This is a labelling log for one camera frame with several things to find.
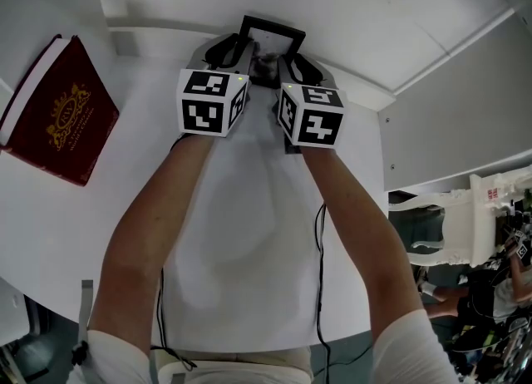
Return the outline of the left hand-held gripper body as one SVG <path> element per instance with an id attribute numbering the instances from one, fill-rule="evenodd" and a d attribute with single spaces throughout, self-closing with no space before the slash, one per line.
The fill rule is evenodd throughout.
<path id="1" fill-rule="evenodd" d="M 227 136 L 243 113 L 248 85 L 243 74 L 181 70 L 176 89 L 180 131 Z"/>

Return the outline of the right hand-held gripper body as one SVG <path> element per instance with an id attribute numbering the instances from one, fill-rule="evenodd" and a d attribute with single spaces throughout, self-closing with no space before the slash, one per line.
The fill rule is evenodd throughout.
<path id="1" fill-rule="evenodd" d="M 298 154 L 303 146 L 334 148 L 346 104 L 347 95 L 342 90 L 283 83 L 277 121 L 284 133 L 285 153 Z"/>

